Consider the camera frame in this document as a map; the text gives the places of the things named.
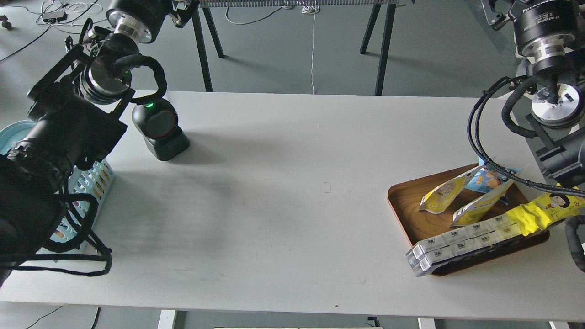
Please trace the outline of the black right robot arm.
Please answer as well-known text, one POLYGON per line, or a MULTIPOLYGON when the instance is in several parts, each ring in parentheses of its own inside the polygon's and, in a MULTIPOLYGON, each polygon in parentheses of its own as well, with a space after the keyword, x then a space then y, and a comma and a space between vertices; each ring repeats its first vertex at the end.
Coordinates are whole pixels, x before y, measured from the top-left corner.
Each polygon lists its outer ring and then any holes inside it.
POLYGON ((512 0, 507 13, 483 0, 487 23, 495 30, 513 23, 516 50, 533 58, 506 100, 502 119, 517 135, 539 138, 543 174, 573 188, 584 183, 584 129, 553 140, 545 129, 564 129, 584 117, 584 2, 512 0))

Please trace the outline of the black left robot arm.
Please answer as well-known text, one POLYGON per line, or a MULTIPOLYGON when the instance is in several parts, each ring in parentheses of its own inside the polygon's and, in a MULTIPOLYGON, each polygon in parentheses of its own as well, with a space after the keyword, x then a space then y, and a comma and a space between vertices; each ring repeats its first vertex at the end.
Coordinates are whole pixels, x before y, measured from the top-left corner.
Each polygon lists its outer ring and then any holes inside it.
POLYGON ((98 212, 96 196, 71 193, 75 169, 90 170, 110 154, 126 132, 120 117, 134 104, 133 121, 149 150, 168 161, 190 146, 178 115, 164 99, 163 67, 140 54, 153 43, 165 17, 182 28, 199 7, 187 0, 177 9, 172 0, 114 0, 107 11, 113 31, 87 19, 77 44, 36 83, 28 117, 32 130, 1 156, 1 281, 36 260, 104 261, 111 251, 92 231, 98 212))

